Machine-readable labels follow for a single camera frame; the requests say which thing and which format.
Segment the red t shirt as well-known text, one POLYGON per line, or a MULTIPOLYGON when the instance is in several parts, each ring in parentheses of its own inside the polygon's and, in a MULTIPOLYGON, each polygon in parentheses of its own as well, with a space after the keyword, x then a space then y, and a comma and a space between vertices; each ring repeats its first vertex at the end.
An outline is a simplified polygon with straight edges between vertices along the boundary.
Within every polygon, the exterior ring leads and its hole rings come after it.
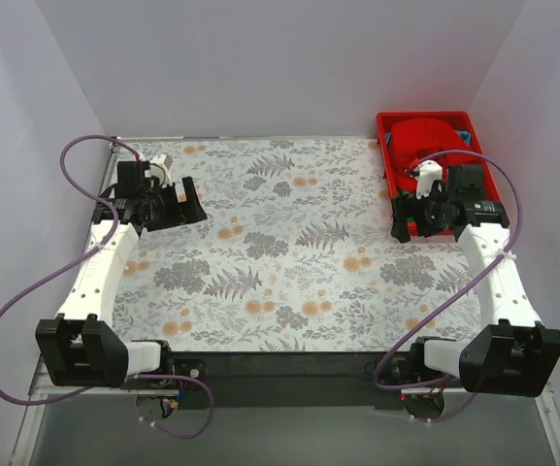
POLYGON ((416 180, 408 173, 415 161, 438 151, 467 147, 458 132, 439 119, 417 117, 393 124, 388 148, 397 189, 415 191, 416 180))

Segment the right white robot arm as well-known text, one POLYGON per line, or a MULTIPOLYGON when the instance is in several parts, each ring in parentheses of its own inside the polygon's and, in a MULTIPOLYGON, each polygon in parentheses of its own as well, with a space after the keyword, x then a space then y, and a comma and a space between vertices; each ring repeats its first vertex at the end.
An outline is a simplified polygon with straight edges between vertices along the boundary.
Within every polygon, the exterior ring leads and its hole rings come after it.
POLYGON ((536 397, 560 357, 560 331, 544 326, 526 294, 511 242, 504 205, 489 200, 479 164, 443 168, 429 160, 410 171, 414 193, 392 203, 392 235, 407 242, 416 232, 430 237, 450 231, 478 279, 482 328, 467 344, 439 337, 418 338, 408 362, 410 378, 430 385, 442 374, 471 393, 536 397))

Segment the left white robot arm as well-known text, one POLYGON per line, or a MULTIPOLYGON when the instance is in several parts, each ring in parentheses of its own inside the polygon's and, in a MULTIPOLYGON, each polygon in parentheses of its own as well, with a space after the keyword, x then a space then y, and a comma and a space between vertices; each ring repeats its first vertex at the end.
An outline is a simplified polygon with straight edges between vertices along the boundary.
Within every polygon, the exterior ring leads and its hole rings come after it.
POLYGON ((55 317, 40 320, 35 331, 54 384, 120 387, 142 374, 151 386, 163 388, 174 380, 176 366, 166 342, 125 343, 113 330, 118 286, 142 234, 207 218, 190 177, 182 179, 184 196, 178 196, 171 166, 167 154, 120 161, 115 183, 100 194, 87 244, 92 255, 55 317))

